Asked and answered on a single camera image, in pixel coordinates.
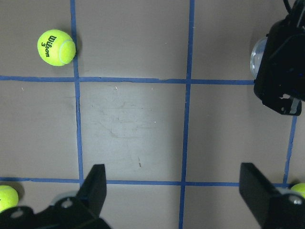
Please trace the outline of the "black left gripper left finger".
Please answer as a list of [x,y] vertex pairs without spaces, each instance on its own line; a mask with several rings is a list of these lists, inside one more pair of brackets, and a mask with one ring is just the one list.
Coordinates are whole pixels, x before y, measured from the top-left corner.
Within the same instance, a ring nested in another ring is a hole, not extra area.
[[105,229],[100,218],[106,198],[104,164],[94,165],[76,195],[64,197],[54,205],[56,229]]

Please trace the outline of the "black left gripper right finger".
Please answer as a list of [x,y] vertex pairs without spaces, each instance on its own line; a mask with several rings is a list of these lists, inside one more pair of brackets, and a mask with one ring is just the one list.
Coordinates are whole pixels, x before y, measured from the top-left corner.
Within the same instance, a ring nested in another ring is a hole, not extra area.
[[253,163],[242,163],[239,193],[262,229],[303,229],[305,198],[275,187]]

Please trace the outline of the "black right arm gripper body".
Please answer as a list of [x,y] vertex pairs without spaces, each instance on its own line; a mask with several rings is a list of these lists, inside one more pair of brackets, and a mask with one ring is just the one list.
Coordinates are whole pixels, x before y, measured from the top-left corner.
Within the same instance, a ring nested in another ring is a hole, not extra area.
[[299,116],[305,100],[305,2],[291,7],[267,34],[254,94],[281,115]]

